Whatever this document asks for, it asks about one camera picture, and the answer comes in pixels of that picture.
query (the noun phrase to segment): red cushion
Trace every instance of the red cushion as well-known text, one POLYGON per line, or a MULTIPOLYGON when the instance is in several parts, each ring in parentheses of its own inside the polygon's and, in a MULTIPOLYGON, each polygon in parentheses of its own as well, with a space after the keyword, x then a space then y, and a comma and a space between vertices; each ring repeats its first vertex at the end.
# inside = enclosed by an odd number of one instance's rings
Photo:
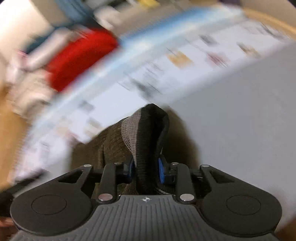
POLYGON ((70 43, 48 64, 51 72, 49 84, 58 92, 95 64, 100 58, 117 48, 116 38, 105 29, 96 29, 70 43))

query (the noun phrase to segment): person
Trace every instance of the person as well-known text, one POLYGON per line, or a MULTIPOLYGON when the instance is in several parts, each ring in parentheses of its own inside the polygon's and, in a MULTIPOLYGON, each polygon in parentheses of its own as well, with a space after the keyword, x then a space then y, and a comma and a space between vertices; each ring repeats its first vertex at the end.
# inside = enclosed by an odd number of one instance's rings
POLYGON ((0 217, 0 241, 8 240, 16 232, 17 228, 11 218, 0 217))

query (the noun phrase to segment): gray ribbed plate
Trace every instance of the gray ribbed plate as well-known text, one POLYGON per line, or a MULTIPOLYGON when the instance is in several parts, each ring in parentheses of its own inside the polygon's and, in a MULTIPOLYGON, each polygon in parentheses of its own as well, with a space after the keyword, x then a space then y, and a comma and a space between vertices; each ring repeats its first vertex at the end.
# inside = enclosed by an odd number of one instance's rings
POLYGON ((171 195, 122 195, 113 204, 100 205, 81 227, 55 237, 37 237, 24 231, 13 241, 164 241, 164 240, 253 240, 276 241, 272 234, 255 238, 238 238, 211 228, 191 205, 174 201, 171 195))

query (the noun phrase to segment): crosshair logo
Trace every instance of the crosshair logo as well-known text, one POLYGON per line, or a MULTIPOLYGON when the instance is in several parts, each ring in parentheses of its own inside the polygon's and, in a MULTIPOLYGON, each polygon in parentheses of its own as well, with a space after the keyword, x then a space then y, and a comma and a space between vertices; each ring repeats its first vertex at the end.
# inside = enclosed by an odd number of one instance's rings
POLYGON ((150 201, 150 200, 152 200, 151 198, 148 198, 148 197, 144 197, 143 199, 141 199, 141 200, 143 200, 144 202, 148 202, 148 201, 150 201))

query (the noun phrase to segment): silver screw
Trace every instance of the silver screw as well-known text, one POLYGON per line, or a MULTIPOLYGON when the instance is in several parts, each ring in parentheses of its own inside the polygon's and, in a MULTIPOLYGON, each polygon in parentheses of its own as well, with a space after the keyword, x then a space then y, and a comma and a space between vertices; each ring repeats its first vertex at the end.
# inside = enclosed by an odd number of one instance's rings
POLYGON ((180 195, 180 199, 182 201, 189 202, 189 201, 192 201, 194 199, 194 196, 192 194, 185 193, 185 194, 180 195))
POLYGON ((113 196, 109 193, 102 193, 98 196, 98 199, 100 201, 110 201, 113 198, 113 196))

